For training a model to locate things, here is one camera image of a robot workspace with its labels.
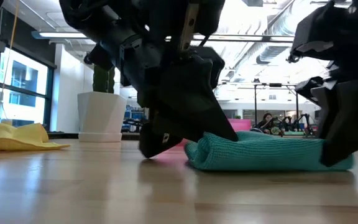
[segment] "cactus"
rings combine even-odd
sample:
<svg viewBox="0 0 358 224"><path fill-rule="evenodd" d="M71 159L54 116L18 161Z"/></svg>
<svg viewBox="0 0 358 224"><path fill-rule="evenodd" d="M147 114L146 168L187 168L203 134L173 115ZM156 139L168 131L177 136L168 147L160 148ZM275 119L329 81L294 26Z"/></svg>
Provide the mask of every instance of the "cactus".
<svg viewBox="0 0 358 224"><path fill-rule="evenodd" d="M99 65L93 70L93 91L101 93L114 93L114 71L115 67L107 71Z"/></svg>

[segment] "white pot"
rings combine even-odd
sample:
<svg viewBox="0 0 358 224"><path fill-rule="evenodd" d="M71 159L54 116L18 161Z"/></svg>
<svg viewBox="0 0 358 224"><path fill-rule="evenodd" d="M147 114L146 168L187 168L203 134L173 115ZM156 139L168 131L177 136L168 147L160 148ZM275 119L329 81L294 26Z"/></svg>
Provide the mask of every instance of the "white pot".
<svg viewBox="0 0 358 224"><path fill-rule="evenodd" d="M78 94L81 142L120 142L127 100L111 93Z"/></svg>

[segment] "black pole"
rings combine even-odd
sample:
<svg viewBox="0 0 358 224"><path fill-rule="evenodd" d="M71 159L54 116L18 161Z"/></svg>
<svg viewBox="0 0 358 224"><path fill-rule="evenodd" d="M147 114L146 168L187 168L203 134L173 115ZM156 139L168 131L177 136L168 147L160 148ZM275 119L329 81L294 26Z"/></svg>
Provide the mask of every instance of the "black pole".
<svg viewBox="0 0 358 224"><path fill-rule="evenodd" d="M255 88L255 125L258 124L257 107L256 107L256 85Z"/></svg>
<svg viewBox="0 0 358 224"><path fill-rule="evenodd" d="M298 102L298 93L296 93L296 119L299 118L299 102Z"/></svg>

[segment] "yellow cloth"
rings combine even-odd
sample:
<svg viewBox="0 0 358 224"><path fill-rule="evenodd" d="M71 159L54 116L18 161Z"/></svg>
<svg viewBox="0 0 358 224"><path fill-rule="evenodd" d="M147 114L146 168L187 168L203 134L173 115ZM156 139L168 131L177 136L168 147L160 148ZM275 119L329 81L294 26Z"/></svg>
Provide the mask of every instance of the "yellow cloth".
<svg viewBox="0 0 358 224"><path fill-rule="evenodd" d="M0 151L51 150L70 146L48 141L48 134L41 124L29 124L15 128L0 123Z"/></svg>

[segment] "person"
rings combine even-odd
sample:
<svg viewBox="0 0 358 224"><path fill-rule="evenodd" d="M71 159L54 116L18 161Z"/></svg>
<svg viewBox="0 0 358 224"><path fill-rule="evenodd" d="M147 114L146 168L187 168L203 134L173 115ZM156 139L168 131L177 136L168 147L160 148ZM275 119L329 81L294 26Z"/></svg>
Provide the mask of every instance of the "person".
<svg viewBox="0 0 358 224"><path fill-rule="evenodd" d="M271 113L265 113L264 118L261 122L259 122L255 128L261 129L264 133L270 134L270 129L274 127L273 122L269 122L271 119L273 119L273 116Z"/></svg>

